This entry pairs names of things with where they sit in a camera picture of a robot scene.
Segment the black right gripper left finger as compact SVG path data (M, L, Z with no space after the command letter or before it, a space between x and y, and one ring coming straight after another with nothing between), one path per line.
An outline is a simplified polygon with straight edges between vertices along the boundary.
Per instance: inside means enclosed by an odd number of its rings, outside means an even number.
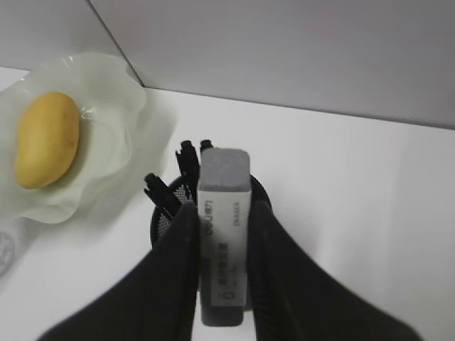
M159 243L117 284L41 340L190 340L199 273L198 213L182 205Z

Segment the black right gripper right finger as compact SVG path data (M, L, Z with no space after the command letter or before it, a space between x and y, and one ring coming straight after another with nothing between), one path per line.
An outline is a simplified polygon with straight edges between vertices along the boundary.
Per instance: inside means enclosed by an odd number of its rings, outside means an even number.
M265 202L250 210L247 248L258 340L421 340L320 268Z

